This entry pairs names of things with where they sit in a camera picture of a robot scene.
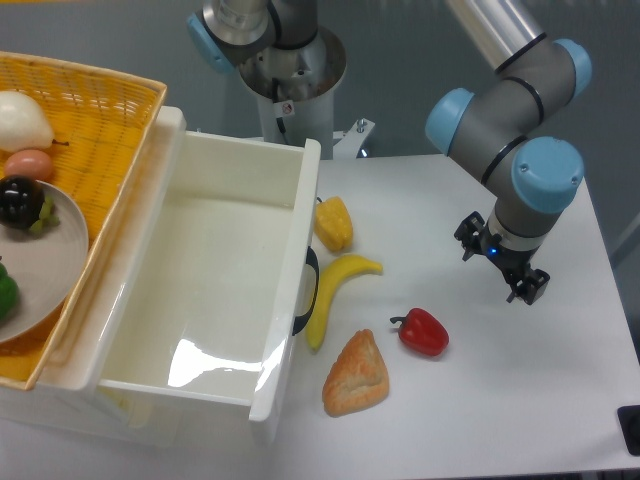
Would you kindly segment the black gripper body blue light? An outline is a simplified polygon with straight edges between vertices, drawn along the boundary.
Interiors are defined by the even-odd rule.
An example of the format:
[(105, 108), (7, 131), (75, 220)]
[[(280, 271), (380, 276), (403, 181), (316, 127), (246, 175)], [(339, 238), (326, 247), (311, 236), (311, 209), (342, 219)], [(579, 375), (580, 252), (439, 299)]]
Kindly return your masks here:
[(539, 275), (531, 259), (539, 248), (538, 238), (501, 235), (483, 230), (479, 234), (481, 253), (503, 274), (507, 283), (537, 283)]

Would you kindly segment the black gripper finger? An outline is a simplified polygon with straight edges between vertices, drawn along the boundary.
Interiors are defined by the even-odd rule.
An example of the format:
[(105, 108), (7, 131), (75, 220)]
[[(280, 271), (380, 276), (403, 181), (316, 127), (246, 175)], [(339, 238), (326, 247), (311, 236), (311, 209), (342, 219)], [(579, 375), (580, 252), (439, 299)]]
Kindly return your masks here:
[(468, 261), (474, 255), (483, 255), (482, 235), (485, 229), (485, 221), (477, 212), (473, 211), (457, 227), (454, 238), (463, 249), (462, 260)]
[(543, 294), (549, 283), (550, 275), (541, 270), (533, 269), (530, 265), (505, 273), (505, 281), (510, 286), (511, 293), (506, 301), (511, 303), (515, 299), (532, 305)]

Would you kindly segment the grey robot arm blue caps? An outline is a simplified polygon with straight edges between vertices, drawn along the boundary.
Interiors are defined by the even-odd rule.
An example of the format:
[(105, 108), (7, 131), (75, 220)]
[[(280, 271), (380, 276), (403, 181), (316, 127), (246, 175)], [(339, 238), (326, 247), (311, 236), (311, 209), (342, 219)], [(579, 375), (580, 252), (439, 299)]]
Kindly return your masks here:
[[(496, 199), (488, 218), (471, 214), (455, 238), (466, 256), (487, 258), (511, 297), (534, 303), (549, 277), (531, 260), (584, 176), (568, 142), (534, 137), (546, 118), (588, 86), (592, 64), (577, 43), (550, 40), (519, 1), (448, 5), (498, 76), (482, 94), (458, 88), (432, 108), (425, 134)], [(318, 22), (313, 1), (208, 1), (187, 28), (205, 62), (238, 72), (255, 97), (263, 138), (333, 146), (333, 94), (346, 69), (339, 39)]]

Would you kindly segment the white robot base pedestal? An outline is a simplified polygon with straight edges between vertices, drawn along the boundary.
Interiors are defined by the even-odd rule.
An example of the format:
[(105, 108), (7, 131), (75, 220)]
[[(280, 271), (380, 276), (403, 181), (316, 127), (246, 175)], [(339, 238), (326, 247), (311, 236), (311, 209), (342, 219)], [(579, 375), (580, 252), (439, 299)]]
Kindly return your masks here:
[(360, 118), (347, 130), (334, 129), (334, 94), (346, 68), (343, 44), (324, 27), (300, 49), (269, 47), (241, 64), (239, 74), (256, 100), (263, 139), (290, 146), (314, 139), (327, 160), (364, 154), (374, 122)]

